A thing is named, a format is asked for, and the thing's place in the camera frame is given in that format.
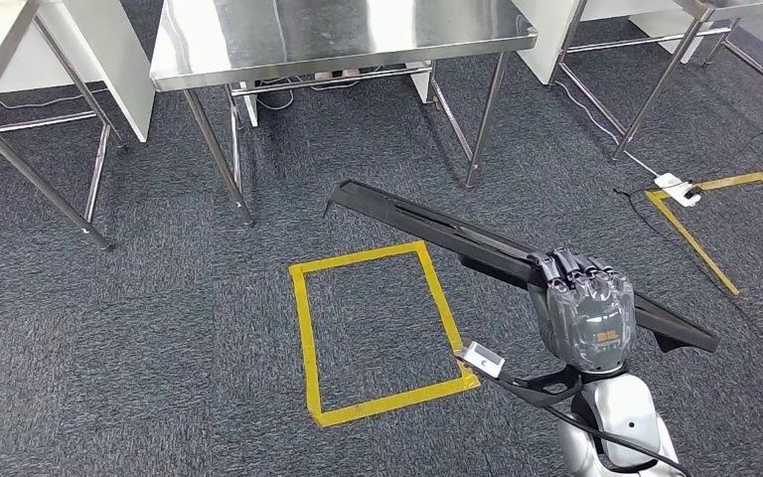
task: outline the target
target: silver robot hand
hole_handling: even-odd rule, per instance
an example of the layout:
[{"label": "silver robot hand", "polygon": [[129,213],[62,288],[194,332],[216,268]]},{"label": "silver robot hand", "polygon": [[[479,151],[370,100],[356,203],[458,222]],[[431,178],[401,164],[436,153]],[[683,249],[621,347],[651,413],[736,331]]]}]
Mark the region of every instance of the silver robot hand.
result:
[{"label": "silver robot hand", "polygon": [[548,283],[547,290],[530,290],[548,350],[582,373],[621,369],[636,335],[633,285],[627,277],[567,248],[530,258]]}]

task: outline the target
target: white power strip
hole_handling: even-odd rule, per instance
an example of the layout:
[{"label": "white power strip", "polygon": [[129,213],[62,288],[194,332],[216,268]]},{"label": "white power strip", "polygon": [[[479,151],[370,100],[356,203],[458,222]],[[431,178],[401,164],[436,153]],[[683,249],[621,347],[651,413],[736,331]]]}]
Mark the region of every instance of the white power strip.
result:
[{"label": "white power strip", "polygon": [[700,202],[699,189],[696,190],[690,181],[681,181],[670,172],[654,179],[654,182],[683,207],[694,207]]}]

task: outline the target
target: robotic arm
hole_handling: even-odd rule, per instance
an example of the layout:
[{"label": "robotic arm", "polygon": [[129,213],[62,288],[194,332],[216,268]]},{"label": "robotic arm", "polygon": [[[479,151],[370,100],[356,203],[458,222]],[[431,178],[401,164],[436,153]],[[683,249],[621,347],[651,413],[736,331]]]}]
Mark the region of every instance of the robotic arm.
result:
[{"label": "robotic arm", "polygon": [[[714,352],[712,332],[634,292],[626,276],[598,258],[566,248],[546,254],[351,180],[336,186],[329,202],[455,251],[464,266],[529,292],[540,336],[566,363],[562,371],[517,379],[504,371],[503,358],[475,342],[455,356],[560,419],[573,475],[689,476],[648,387],[628,374],[627,359],[637,326],[650,329],[664,352],[685,346]],[[571,414],[552,407],[569,398]],[[615,467],[605,466],[602,455]]]}]

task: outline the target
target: yellow tape square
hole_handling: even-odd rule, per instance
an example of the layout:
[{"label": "yellow tape square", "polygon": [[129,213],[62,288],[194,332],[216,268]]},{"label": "yellow tape square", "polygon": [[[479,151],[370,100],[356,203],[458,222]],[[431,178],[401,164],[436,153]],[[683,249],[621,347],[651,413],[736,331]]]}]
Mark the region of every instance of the yellow tape square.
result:
[{"label": "yellow tape square", "polygon": [[[729,187],[729,186],[737,186],[740,184],[748,184],[751,182],[761,182],[763,183],[763,172],[754,172],[751,174],[744,174],[741,176],[735,176],[735,177],[728,177],[726,179],[718,179],[716,181],[708,181],[701,184],[696,184],[701,189],[704,189],[705,191],[710,191],[712,189],[720,189],[722,187]],[[704,262],[706,262],[706,265],[715,273],[715,275],[718,277],[719,280],[721,280],[721,283],[726,286],[729,291],[733,295],[737,295],[739,293],[738,287],[736,287],[732,281],[730,281],[729,277],[726,276],[726,274],[721,271],[720,267],[715,263],[715,260],[712,259],[712,257],[709,256],[708,253],[706,253],[706,250],[703,249],[702,246],[700,246],[699,243],[697,243],[697,240],[688,232],[686,227],[684,227],[683,224],[674,216],[674,213],[672,213],[671,209],[666,206],[666,203],[663,202],[663,200],[668,197],[668,193],[666,191],[653,191],[653,192],[646,192],[645,193],[648,196],[648,199],[651,200],[651,204],[653,204],[657,209],[660,210],[660,212],[663,213],[663,216],[666,217],[666,219],[669,220],[669,222],[672,223],[675,229],[680,233],[680,235],[683,236],[684,239],[688,242],[689,245],[691,245],[692,248],[694,248],[694,251],[697,252],[698,255],[700,255],[700,258],[703,259]]]},{"label": "yellow tape square", "polygon": [[463,365],[457,363],[458,369],[460,369],[461,372],[460,378],[438,383],[436,385],[417,388],[404,393],[359,402],[346,407],[328,411],[323,410],[320,400],[320,383],[318,382],[317,376],[317,354],[314,348],[314,333],[312,332],[308,293],[305,286],[305,273],[411,252],[416,253],[416,256],[419,258],[419,263],[425,274],[425,280],[428,282],[428,289],[431,291],[431,297],[437,305],[437,311],[440,313],[440,321],[443,324],[446,337],[449,339],[449,346],[451,346],[452,350],[463,348],[463,343],[458,334],[457,326],[455,326],[455,322],[452,319],[452,312],[449,310],[449,304],[446,302],[446,297],[443,295],[440,281],[437,279],[437,274],[434,272],[434,266],[431,264],[431,258],[428,256],[428,249],[425,247],[425,242],[423,241],[414,241],[402,245],[350,253],[307,263],[297,263],[288,268],[294,282],[294,296],[297,302],[297,318],[300,327],[300,341],[302,342],[303,368],[305,369],[306,404],[308,405],[309,412],[311,412],[311,416],[321,427],[360,419],[362,417],[367,417],[368,415],[386,412],[388,410],[425,402],[431,399],[442,398],[462,391],[471,390],[480,385],[478,377]]}]

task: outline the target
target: metal frame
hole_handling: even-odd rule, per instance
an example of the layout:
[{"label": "metal frame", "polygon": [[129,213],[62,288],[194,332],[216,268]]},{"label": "metal frame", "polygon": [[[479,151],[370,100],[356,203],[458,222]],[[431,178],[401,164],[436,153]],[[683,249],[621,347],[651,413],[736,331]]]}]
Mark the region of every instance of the metal frame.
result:
[{"label": "metal frame", "polygon": [[734,57],[738,58],[742,62],[744,62],[745,65],[752,68],[756,73],[761,75],[763,77],[763,66],[759,64],[756,60],[754,60],[750,55],[747,55],[744,53],[743,50],[738,48],[734,43],[732,43],[729,39],[730,35],[732,34],[732,31],[735,30],[735,28],[738,26],[738,21],[740,19],[736,18],[732,21],[732,23],[729,26],[729,32],[724,34],[719,40],[718,43],[715,44],[714,47],[712,47],[712,50],[709,52],[709,55],[706,57],[706,60],[703,61],[703,67],[706,67],[708,65],[711,65],[712,62],[714,62],[715,57],[717,56],[718,52],[721,50],[721,47],[724,47],[727,49],[729,53],[731,53]]},{"label": "metal frame", "polygon": [[[578,89],[580,89],[583,95],[585,95],[586,98],[592,102],[595,108],[597,108],[598,111],[600,111],[601,114],[603,114],[604,117],[607,118],[610,124],[612,124],[613,127],[616,128],[619,135],[621,136],[619,144],[616,147],[616,150],[612,156],[613,159],[616,159],[618,158],[619,154],[621,154],[622,152],[625,151],[625,149],[627,149],[627,145],[630,144],[630,142],[635,137],[636,132],[639,130],[639,126],[642,124],[642,120],[645,118],[645,115],[650,110],[654,101],[656,101],[663,87],[665,87],[666,82],[671,77],[672,73],[677,67],[677,64],[683,59],[683,55],[691,46],[694,39],[697,37],[705,37],[710,35],[728,35],[729,32],[732,30],[732,28],[731,27],[713,28],[713,29],[701,31],[700,27],[703,26],[705,21],[701,19],[694,19],[691,22],[691,24],[688,26],[688,29],[686,30],[686,32],[681,35],[666,35],[662,37],[641,38],[641,39],[635,39],[635,40],[624,40],[619,42],[607,42],[607,43],[581,45],[581,46],[572,47],[571,42],[572,40],[574,40],[574,35],[577,32],[577,26],[580,24],[581,17],[583,16],[583,11],[586,9],[586,4],[587,4],[587,0],[581,0],[577,6],[577,10],[575,10],[574,15],[571,18],[571,22],[569,23],[569,26],[568,26],[566,38],[563,40],[563,44],[560,47],[560,53],[559,53],[559,56],[557,57],[556,67],[554,68],[554,71],[551,74],[551,79],[548,83],[554,84],[554,77],[556,76],[557,70],[563,71],[566,74],[566,76],[569,78],[569,80],[571,80],[571,82],[574,83],[574,85],[577,86]],[[601,101],[601,99],[599,99],[598,96],[596,96],[592,92],[592,90],[578,77],[578,75],[565,63],[566,55],[572,54],[572,53],[584,53],[584,52],[592,52],[592,51],[599,51],[599,50],[609,50],[612,48],[622,48],[622,47],[630,47],[635,45],[663,43],[663,42],[669,42],[673,40],[681,40],[681,41],[680,41],[680,44],[675,49],[674,53],[672,54],[672,58],[669,61],[668,65],[666,66],[665,71],[655,83],[648,97],[645,98],[645,102],[642,104],[642,107],[639,108],[639,111],[633,117],[630,124],[627,125],[626,127],[624,124],[622,124],[618,120],[616,115],[612,111],[610,111],[606,105],[604,105],[603,101]]]},{"label": "metal frame", "polygon": [[101,249],[111,250],[112,242],[102,236],[91,224],[94,216],[95,203],[97,202],[97,192],[100,186],[101,173],[103,171],[103,162],[106,157],[106,146],[109,141],[109,137],[112,136],[118,147],[125,145],[124,140],[121,138],[115,126],[103,112],[97,100],[92,95],[88,86],[82,81],[77,73],[74,65],[69,61],[63,49],[55,40],[51,31],[46,27],[45,23],[39,16],[34,17],[34,24],[42,34],[49,48],[51,48],[54,56],[63,66],[63,69],[69,75],[69,78],[75,83],[75,86],[80,91],[80,95],[85,99],[91,111],[84,111],[75,114],[67,114],[63,116],[56,116],[45,119],[37,119],[33,121],[19,122],[14,124],[6,124],[0,126],[0,133],[7,131],[15,131],[20,129],[30,129],[34,127],[47,126],[52,124],[61,124],[65,122],[77,121],[82,119],[88,119],[91,117],[100,118],[103,129],[100,134],[100,141],[98,143],[97,154],[95,155],[94,170],[92,171],[91,183],[89,185],[88,198],[86,200],[86,206],[83,215],[81,215],[69,202],[49,183],[44,177],[42,177],[28,162],[26,162],[16,151],[16,149],[10,145],[0,134],[0,154],[7,159],[19,172],[22,173],[37,189],[42,192],[49,201],[51,201],[60,211],[66,215],[80,230],[88,235],[88,237]]},{"label": "metal frame", "polygon": [[251,226],[254,221],[250,214],[249,207],[244,199],[242,192],[242,174],[241,174],[241,157],[240,157],[240,138],[238,135],[238,128],[241,123],[240,108],[236,102],[237,97],[249,96],[252,94],[261,94],[265,92],[285,91],[291,89],[299,89],[303,87],[312,86],[325,86],[334,84],[350,83],[362,80],[378,80],[382,78],[394,78],[403,77],[418,74],[429,74],[429,94],[432,94],[439,103],[441,109],[445,113],[452,126],[452,130],[455,132],[455,136],[463,148],[466,158],[469,161],[469,169],[466,175],[465,185],[467,188],[473,187],[476,171],[481,167],[481,157],[483,155],[484,147],[487,140],[487,133],[493,122],[493,110],[496,105],[496,98],[502,87],[502,81],[507,71],[508,61],[510,59],[510,52],[502,52],[499,54],[499,60],[496,64],[496,68],[493,72],[493,80],[490,84],[490,91],[487,96],[487,102],[484,106],[484,114],[481,119],[481,125],[478,128],[478,135],[475,142],[475,150],[470,147],[463,130],[458,123],[457,118],[452,113],[449,103],[446,100],[445,94],[443,94],[440,85],[437,84],[435,79],[435,72],[437,67],[437,61],[432,61],[430,67],[414,67],[414,68],[401,68],[396,70],[383,70],[377,72],[363,73],[354,77],[340,77],[331,79],[308,79],[299,80],[296,82],[288,82],[282,84],[266,84],[257,87],[241,87],[233,88],[229,84],[224,85],[224,93],[227,97],[229,105],[229,123],[232,133],[232,167],[229,166],[227,156],[224,154],[224,150],[221,148],[221,144],[215,135],[215,130],[203,110],[203,105],[197,96],[197,93],[193,89],[183,89],[183,93],[186,97],[186,101],[189,107],[192,109],[192,113],[203,133],[204,138],[209,146],[210,152],[218,165],[218,170],[221,173],[224,182],[229,189],[229,194],[232,200],[238,207],[238,212],[241,214],[241,220],[244,225]]},{"label": "metal frame", "polygon": [[[744,53],[741,49],[736,47],[729,40],[729,36],[738,26],[738,22],[740,20],[739,18],[734,18],[732,22],[730,23],[730,25],[727,27],[712,28],[712,29],[701,31],[700,28],[705,23],[708,23],[706,20],[707,17],[701,16],[701,17],[694,18],[694,20],[688,26],[686,32],[681,35],[666,35],[662,37],[643,38],[643,39],[636,39],[636,40],[624,40],[624,41],[618,41],[618,42],[599,43],[599,44],[593,44],[593,45],[580,45],[580,46],[572,47],[571,42],[574,39],[574,35],[577,31],[577,26],[580,24],[581,17],[583,16],[583,11],[586,9],[586,4],[587,4],[587,0],[581,0],[578,4],[577,10],[574,12],[574,15],[572,16],[571,23],[569,23],[569,26],[568,26],[566,38],[564,39],[563,44],[560,47],[560,53],[559,53],[559,56],[557,57],[556,67],[554,68],[554,71],[552,72],[551,78],[548,83],[554,84],[554,77],[556,76],[557,70],[563,71],[565,75],[569,78],[569,80],[571,80],[571,82],[574,83],[574,85],[577,86],[578,89],[580,89],[580,92],[582,92],[583,95],[585,95],[586,98],[589,99],[590,102],[592,102],[595,108],[597,108],[598,111],[600,111],[601,114],[603,114],[604,117],[607,118],[610,124],[612,124],[613,127],[616,128],[616,130],[618,131],[618,134],[621,137],[620,137],[618,146],[616,147],[616,150],[612,155],[613,159],[617,159],[621,153],[625,152],[628,144],[630,144],[633,141],[633,138],[636,136],[636,133],[639,131],[639,127],[641,126],[643,119],[645,119],[645,116],[647,115],[648,111],[651,109],[651,106],[659,97],[660,92],[662,92],[663,88],[665,87],[672,73],[677,68],[678,63],[683,59],[683,56],[686,54],[686,51],[694,42],[694,39],[698,37],[707,37],[712,35],[721,36],[720,39],[718,40],[718,43],[712,48],[711,52],[709,52],[709,55],[706,57],[706,60],[703,63],[704,66],[711,64],[712,60],[715,58],[715,56],[717,55],[721,47],[725,47],[730,53],[732,53],[734,56],[736,56],[745,64],[747,64],[750,68],[752,68],[757,73],[763,76],[763,66],[761,66],[755,60],[753,60],[749,55]],[[666,66],[666,69],[663,71],[663,74],[654,84],[654,87],[651,89],[650,93],[645,98],[645,101],[642,103],[642,106],[639,108],[639,111],[636,113],[636,115],[633,117],[633,119],[631,120],[630,124],[627,127],[625,127],[624,124],[622,124],[618,120],[615,114],[613,114],[613,112],[610,111],[604,105],[601,99],[599,99],[592,92],[592,90],[589,89],[589,87],[578,77],[578,75],[565,63],[566,55],[572,54],[572,53],[584,53],[584,52],[593,52],[593,51],[599,51],[599,50],[609,50],[611,48],[621,48],[621,47],[629,47],[629,46],[635,46],[635,45],[647,45],[647,44],[654,44],[654,43],[669,42],[673,40],[681,40],[681,41],[677,45],[677,48],[672,53],[672,57],[669,60],[669,63]]]}]

